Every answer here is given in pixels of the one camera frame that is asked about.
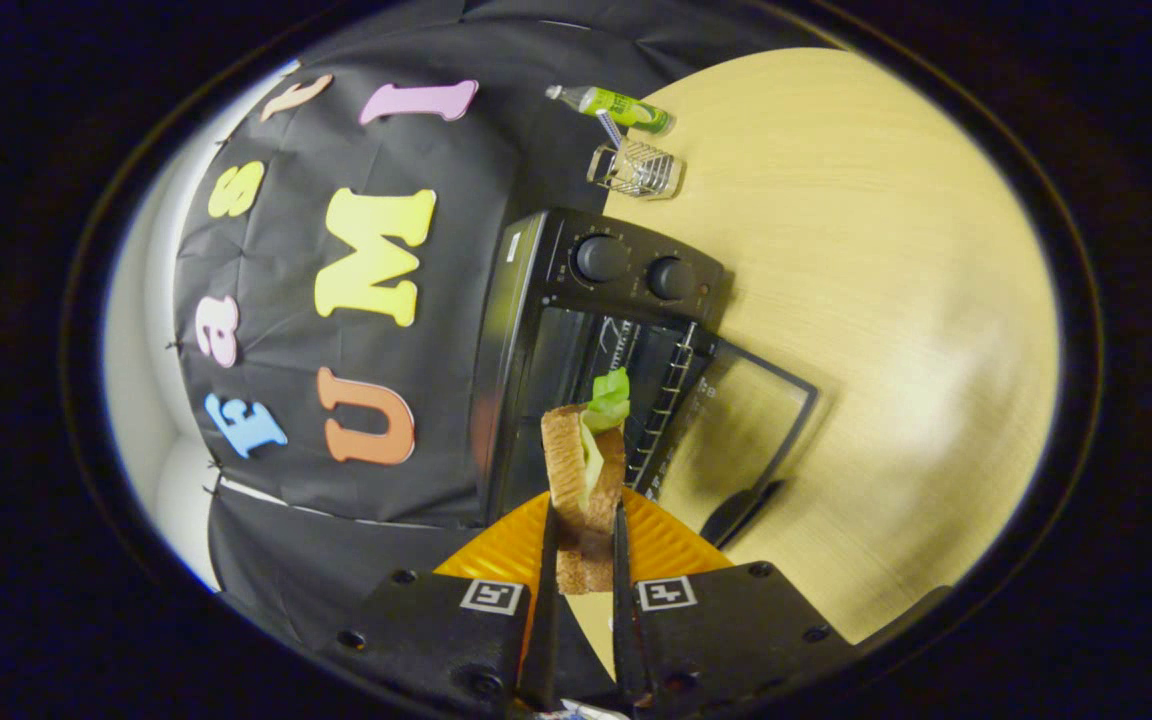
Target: plastic bottle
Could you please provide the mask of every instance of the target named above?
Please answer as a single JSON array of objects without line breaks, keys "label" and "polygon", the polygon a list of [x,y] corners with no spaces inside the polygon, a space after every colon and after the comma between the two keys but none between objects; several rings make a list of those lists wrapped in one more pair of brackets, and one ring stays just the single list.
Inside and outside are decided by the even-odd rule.
[{"label": "plastic bottle", "polygon": [[594,115],[599,109],[606,109],[617,123],[654,135],[666,132],[673,127],[673,115],[666,111],[602,88],[550,85],[548,90],[545,90],[545,96],[585,115]]}]

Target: blue letter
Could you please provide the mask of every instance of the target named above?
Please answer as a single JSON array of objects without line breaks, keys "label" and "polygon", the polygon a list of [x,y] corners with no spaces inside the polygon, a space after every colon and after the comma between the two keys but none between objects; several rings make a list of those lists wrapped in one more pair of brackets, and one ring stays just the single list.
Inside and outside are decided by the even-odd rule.
[{"label": "blue letter", "polygon": [[225,407],[220,407],[220,397],[217,397],[215,393],[207,393],[202,406],[207,410],[207,415],[211,415],[215,429],[220,430],[229,445],[234,446],[234,452],[243,460],[247,460],[247,454],[253,447],[266,442],[287,445],[283,429],[278,426],[270,410],[266,410],[260,402],[252,402],[251,416],[247,416],[247,402],[230,400]]}]

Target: toaster oven knob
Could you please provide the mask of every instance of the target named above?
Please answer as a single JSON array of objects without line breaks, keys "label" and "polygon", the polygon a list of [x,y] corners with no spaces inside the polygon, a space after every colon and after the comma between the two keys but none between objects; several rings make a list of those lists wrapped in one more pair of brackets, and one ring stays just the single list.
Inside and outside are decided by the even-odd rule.
[{"label": "toaster oven knob", "polygon": [[696,291],[696,273],[677,258],[662,258],[647,268],[647,287],[659,300],[683,300]]},{"label": "toaster oven knob", "polygon": [[591,234],[576,247],[576,270],[590,282],[605,283],[623,275],[630,249],[607,234]]}]

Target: foam letter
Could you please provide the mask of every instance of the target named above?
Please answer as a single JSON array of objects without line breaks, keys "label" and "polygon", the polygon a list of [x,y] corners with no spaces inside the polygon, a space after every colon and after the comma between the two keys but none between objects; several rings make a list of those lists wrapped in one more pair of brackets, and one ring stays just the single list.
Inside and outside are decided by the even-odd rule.
[{"label": "foam letter", "polygon": [[242,169],[237,165],[225,170],[219,179],[215,179],[215,190],[211,191],[207,199],[207,214],[219,218],[228,214],[229,218],[237,218],[245,213],[256,202],[256,191],[260,188],[260,181],[265,177],[265,165],[252,160],[243,165]]},{"label": "foam letter", "polygon": [[265,104],[265,109],[260,111],[260,122],[264,123],[274,113],[282,113],[283,109],[297,108],[297,106],[305,105],[326,90],[328,85],[332,85],[332,76],[326,74],[326,76],[316,79],[311,86],[302,88],[301,83],[296,83],[296,85],[287,88],[287,91],[282,94],[274,97],[274,99]]},{"label": "foam letter", "polygon": [[338,306],[351,306],[370,313],[389,314],[399,327],[416,319],[416,283],[396,287],[376,283],[410,273],[420,266],[415,255],[385,240],[397,236],[409,247],[420,245],[429,234],[434,214],[433,190],[404,197],[355,195],[340,188],[328,204],[329,232],[356,252],[319,270],[314,280],[314,309],[332,314]]},{"label": "foam letter", "polygon": [[198,301],[198,309],[194,314],[198,348],[221,367],[232,367],[238,358],[238,339],[234,336],[237,327],[238,304],[233,296],[227,295],[225,300],[204,297]]},{"label": "foam letter", "polygon": [[342,381],[332,370],[319,367],[319,402],[332,410],[340,402],[380,410],[389,422],[384,434],[362,433],[326,420],[328,452],[338,462],[364,460],[378,465],[396,465],[416,450],[416,419],[411,407],[396,392],[371,382]]},{"label": "foam letter", "polygon": [[435,113],[444,120],[461,119],[470,108],[475,92],[479,91],[479,81],[462,79],[456,85],[434,88],[394,88],[394,83],[382,85],[372,92],[367,104],[358,115],[358,123],[366,124],[377,118],[403,113]]},{"label": "foam letter", "polygon": [[252,402],[250,416],[247,415],[247,402],[230,400],[225,407],[220,407],[220,397],[217,397],[215,393],[207,393],[202,406],[207,410],[207,415],[211,415],[215,429],[220,430],[229,445],[234,446],[234,452],[243,460],[247,460],[252,448],[267,442],[287,445],[283,429],[278,426],[270,410],[266,410],[260,402]]}]

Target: green label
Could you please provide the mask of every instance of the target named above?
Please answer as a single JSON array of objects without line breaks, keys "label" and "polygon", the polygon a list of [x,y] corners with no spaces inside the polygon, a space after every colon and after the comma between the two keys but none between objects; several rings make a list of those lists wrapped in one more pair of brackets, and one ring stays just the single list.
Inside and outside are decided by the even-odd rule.
[{"label": "green label", "polygon": [[584,113],[594,115],[599,109],[606,109],[619,124],[646,132],[660,132],[669,127],[669,114],[666,111],[602,88],[594,91],[594,100],[589,104]]}]

